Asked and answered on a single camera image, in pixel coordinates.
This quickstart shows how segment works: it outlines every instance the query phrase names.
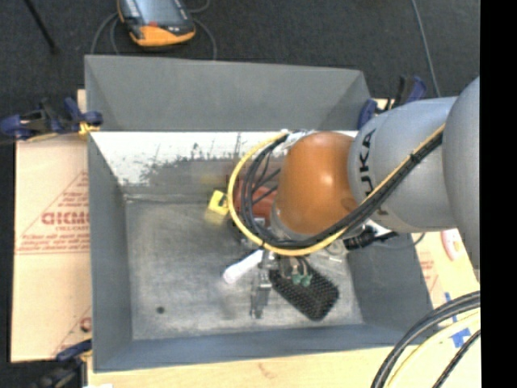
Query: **orange device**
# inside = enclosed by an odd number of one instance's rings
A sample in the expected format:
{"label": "orange device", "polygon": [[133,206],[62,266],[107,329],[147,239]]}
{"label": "orange device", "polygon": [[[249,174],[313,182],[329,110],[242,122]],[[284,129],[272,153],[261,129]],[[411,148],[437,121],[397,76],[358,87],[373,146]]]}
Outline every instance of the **orange device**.
{"label": "orange device", "polygon": [[117,9],[131,39],[144,48],[182,43],[195,35],[182,0],[117,0]]}

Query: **gray bin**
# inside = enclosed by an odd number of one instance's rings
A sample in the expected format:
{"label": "gray bin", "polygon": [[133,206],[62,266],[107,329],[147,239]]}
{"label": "gray bin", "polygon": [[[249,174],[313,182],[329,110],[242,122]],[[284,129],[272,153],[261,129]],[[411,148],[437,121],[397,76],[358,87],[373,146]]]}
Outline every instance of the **gray bin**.
{"label": "gray bin", "polygon": [[251,318],[254,271],[221,279],[246,249],[207,215],[213,190],[266,131],[355,130],[360,72],[87,57],[86,89],[106,117],[88,148],[95,371],[376,348],[431,310],[406,237],[397,250],[311,255],[340,292],[318,323],[274,292]]}

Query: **screen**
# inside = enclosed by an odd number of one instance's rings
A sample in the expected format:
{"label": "screen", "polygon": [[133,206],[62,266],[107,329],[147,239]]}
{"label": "screen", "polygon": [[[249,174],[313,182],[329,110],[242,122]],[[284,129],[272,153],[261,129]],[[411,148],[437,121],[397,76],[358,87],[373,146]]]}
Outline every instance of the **screen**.
{"label": "screen", "polygon": [[146,23],[170,24],[181,21],[178,7],[172,0],[135,0]]}

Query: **bin floor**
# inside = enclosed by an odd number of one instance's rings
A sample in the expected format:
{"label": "bin floor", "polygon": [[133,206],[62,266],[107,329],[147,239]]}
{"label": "bin floor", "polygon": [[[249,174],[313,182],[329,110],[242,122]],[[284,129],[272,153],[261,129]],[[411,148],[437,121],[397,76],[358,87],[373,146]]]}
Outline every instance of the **bin floor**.
{"label": "bin floor", "polygon": [[261,319],[250,316],[257,270],[227,285],[221,274],[249,250],[225,223],[205,219],[206,205],[126,200],[132,332],[135,340],[266,329],[362,323],[343,257],[325,251],[309,262],[339,289],[339,300],[321,322],[312,322],[271,291]]}

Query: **black brush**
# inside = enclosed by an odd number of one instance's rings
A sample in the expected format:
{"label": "black brush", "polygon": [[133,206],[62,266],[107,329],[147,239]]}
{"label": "black brush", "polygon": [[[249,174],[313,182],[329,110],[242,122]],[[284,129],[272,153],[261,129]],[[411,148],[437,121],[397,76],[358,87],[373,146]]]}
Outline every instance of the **black brush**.
{"label": "black brush", "polygon": [[306,275],[312,276],[310,284],[295,285],[292,279],[282,277],[279,270],[271,270],[269,279],[273,289],[310,320],[321,321],[339,298],[336,285],[314,270],[306,261]]}

